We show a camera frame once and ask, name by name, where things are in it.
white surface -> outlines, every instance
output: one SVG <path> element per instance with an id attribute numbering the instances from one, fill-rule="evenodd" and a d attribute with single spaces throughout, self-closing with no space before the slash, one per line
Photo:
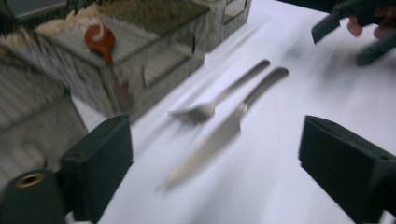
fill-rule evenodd
<path id="1" fill-rule="evenodd" d="M 135 163 L 100 223 L 350 224 L 351 219 L 300 167 L 304 116 L 330 119 L 396 154 L 396 50 L 358 68 L 354 56 L 374 41 L 342 27 L 314 45 L 311 28 L 325 14 L 276 1 L 253 0 L 249 21 L 205 65 L 132 126 Z M 270 68 L 223 102 L 208 123 L 191 127 L 170 109 L 211 99 L 261 59 Z M 170 191 L 169 172 L 277 66 L 290 70 L 252 107 L 241 134 L 200 174 Z M 91 130 L 105 117 L 84 104 Z"/>

butter knife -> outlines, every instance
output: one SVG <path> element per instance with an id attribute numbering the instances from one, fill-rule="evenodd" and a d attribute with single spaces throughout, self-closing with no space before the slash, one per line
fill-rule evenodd
<path id="1" fill-rule="evenodd" d="M 219 154 L 241 132 L 240 121 L 248 110 L 273 84 L 286 77 L 289 70 L 278 67 L 266 76 L 259 85 L 233 110 L 220 126 L 206 138 L 161 184 L 161 189 L 170 189 L 196 174 Z"/>

fork handle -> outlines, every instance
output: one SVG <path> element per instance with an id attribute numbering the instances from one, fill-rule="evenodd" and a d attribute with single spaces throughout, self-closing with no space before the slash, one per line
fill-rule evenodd
<path id="1" fill-rule="evenodd" d="M 262 60 L 257 63 L 253 68 L 248 70 L 244 75 L 242 75 L 238 80 L 236 80 L 231 86 L 227 87 L 224 91 L 219 93 L 215 98 L 216 104 L 223 101 L 227 96 L 229 96 L 233 91 L 238 89 L 242 84 L 249 81 L 251 78 L 257 76 L 262 70 L 268 67 L 271 63 L 268 60 Z"/>

metal fork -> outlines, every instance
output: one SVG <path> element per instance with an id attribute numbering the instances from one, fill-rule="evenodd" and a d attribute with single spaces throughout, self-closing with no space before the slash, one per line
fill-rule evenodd
<path id="1" fill-rule="evenodd" d="M 191 109 L 169 111 L 168 114 L 172 118 L 178 119 L 181 122 L 193 125 L 205 122 L 212 118 L 215 114 L 216 105 L 218 105 L 227 96 L 233 93 L 238 87 L 242 86 L 251 78 L 257 76 L 263 69 L 265 69 L 269 65 L 270 62 L 268 60 L 260 61 L 248 72 L 242 75 L 238 80 L 236 80 L 231 86 L 227 87 L 224 91 L 219 93 L 213 100 L 208 103 L 199 104 Z"/>

red spoon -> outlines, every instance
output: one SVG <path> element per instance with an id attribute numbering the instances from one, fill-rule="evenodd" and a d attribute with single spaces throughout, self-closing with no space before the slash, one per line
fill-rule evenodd
<path id="1" fill-rule="evenodd" d="M 113 68 L 114 63 L 111 57 L 111 51 L 116 45 L 116 37 L 114 34 L 104 25 L 94 24 L 88 27 L 85 32 L 84 39 L 88 48 L 98 51 L 103 55 L 113 78 L 114 93 L 118 97 L 121 107 L 131 107 L 134 103 L 134 99 L 128 92 L 129 82 L 125 81 L 120 85 L 119 78 Z"/>

